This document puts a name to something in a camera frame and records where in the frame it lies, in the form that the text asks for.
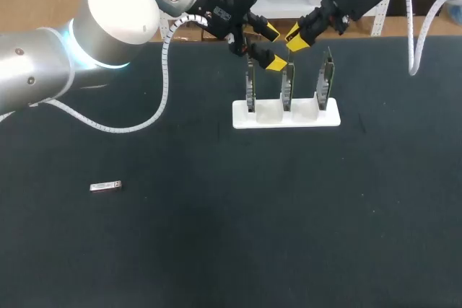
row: black table surface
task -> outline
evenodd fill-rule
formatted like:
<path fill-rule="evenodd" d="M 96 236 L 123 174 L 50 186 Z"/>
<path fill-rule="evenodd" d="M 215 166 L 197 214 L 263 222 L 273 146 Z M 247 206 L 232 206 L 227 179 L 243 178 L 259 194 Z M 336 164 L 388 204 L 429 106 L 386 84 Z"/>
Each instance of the black table surface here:
<path fill-rule="evenodd" d="M 429 39 L 415 78 L 405 39 L 321 41 L 297 55 L 295 97 L 327 45 L 338 128 L 233 129 L 245 60 L 219 43 L 171 46 L 144 131 L 48 105 L 1 123 L 0 307 L 461 307 L 462 38 Z M 63 101 L 146 120 L 160 48 Z M 257 78 L 279 96 L 280 76 Z"/>

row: white stand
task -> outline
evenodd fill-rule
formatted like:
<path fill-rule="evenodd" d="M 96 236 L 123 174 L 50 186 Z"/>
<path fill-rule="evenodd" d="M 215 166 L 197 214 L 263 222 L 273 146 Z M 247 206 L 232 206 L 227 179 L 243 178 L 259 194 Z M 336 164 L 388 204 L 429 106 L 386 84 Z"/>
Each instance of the white stand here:
<path fill-rule="evenodd" d="M 232 104 L 232 126 L 236 129 L 259 128 L 313 128 L 339 126 L 340 114 L 335 99 L 329 99 L 327 110 L 318 107 L 316 93 L 313 99 L 293 99 L 292 110 L 284 112 L 282 101 L 256 100 L 255 112 L 248 112 L 245 100 Z"/>

